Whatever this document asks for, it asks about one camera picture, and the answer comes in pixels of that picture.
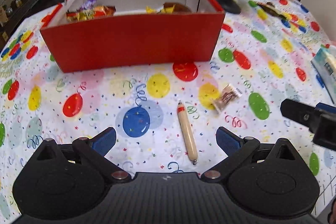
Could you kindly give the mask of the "person's right hand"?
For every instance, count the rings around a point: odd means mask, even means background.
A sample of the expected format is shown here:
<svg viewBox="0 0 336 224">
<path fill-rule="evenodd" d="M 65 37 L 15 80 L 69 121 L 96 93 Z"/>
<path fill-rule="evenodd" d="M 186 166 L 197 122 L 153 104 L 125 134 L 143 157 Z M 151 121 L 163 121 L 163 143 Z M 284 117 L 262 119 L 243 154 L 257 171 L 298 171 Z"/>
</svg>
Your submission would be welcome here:
<svg viewBox="0 0 336 224">
<path fill-rule="evenodd" d="M 336 199 L 331 204 L 331 211 L 327 215 L 328 224 L 336 224 Z"/>
</svg>

